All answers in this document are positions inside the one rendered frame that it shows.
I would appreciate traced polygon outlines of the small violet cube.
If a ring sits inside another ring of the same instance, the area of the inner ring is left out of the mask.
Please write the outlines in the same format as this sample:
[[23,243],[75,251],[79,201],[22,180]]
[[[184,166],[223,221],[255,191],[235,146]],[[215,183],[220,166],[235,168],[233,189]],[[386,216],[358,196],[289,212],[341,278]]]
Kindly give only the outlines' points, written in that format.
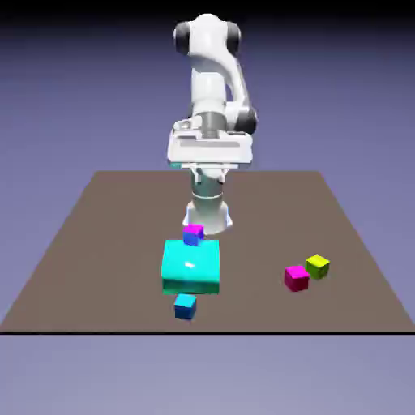
[[204,238],[204,227],[199,224],[186,225],[182,230],[182,240],[188,246],[198,246]]

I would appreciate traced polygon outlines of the small magenta cube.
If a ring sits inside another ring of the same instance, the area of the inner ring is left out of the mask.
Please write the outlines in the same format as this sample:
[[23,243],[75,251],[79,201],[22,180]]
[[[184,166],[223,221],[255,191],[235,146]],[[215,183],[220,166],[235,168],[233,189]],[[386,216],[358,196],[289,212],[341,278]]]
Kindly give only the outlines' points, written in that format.
[[302,266],[291,266],[285,269],[284,283],[292,292],[307,290],[309,287],[310,274]]

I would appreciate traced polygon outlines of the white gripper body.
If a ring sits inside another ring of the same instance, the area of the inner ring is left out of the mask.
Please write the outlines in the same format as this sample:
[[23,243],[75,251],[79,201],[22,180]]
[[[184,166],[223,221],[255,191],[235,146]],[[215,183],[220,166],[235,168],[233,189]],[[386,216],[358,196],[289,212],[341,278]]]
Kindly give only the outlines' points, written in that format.
[[167,160],[173,165],[249,165],[253,160],[250,135],[219,131],[219,137],[207,139],[200,130],[172,130]]

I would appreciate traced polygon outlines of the small yellow cube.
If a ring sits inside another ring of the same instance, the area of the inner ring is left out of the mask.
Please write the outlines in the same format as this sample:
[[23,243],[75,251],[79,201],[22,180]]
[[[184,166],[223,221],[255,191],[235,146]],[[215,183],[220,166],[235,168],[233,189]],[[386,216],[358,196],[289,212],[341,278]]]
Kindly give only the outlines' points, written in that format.
[[313,255],[306,260],[306,270],[315,280],[324,278],[328,274],[329,267],[330,261],[321,255]]

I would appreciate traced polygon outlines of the small blue cube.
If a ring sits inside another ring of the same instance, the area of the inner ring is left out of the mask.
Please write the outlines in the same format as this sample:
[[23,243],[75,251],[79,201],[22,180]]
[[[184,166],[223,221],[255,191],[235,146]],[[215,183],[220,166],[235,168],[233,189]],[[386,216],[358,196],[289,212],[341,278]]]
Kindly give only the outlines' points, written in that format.
[[179,293],[174,302],[174,315],[176,319],[192,320],[196,312],[195,295]]

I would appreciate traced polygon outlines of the large cyan box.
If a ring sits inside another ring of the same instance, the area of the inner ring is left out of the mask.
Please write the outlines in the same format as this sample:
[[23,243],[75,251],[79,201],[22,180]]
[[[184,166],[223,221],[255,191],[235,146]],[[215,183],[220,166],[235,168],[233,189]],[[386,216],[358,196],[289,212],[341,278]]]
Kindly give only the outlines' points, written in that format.
[[163,294],[218,294],[219,241],[202,240],[189,246],[183,240],[166,240],[160,273]]

